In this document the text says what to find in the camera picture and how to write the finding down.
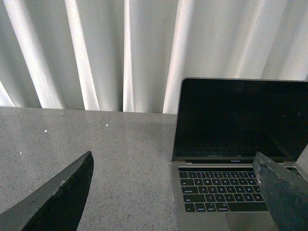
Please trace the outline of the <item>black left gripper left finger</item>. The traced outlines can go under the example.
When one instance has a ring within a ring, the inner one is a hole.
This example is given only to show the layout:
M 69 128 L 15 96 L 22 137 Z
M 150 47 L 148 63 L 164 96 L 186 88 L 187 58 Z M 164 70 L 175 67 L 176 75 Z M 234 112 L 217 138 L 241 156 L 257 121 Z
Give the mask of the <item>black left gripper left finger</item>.
M 90 151 L 0 216 L 2 231 L 75 231 L 88 198 Z

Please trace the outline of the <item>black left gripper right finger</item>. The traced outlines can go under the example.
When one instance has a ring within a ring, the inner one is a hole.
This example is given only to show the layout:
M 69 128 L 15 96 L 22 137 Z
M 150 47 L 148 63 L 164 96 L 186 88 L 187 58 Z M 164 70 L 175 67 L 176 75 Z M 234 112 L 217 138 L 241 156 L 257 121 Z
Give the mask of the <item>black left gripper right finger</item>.
M 308 229 L 308 182 L 258 152 L 253 169 L 268 211 L 280 231 Z

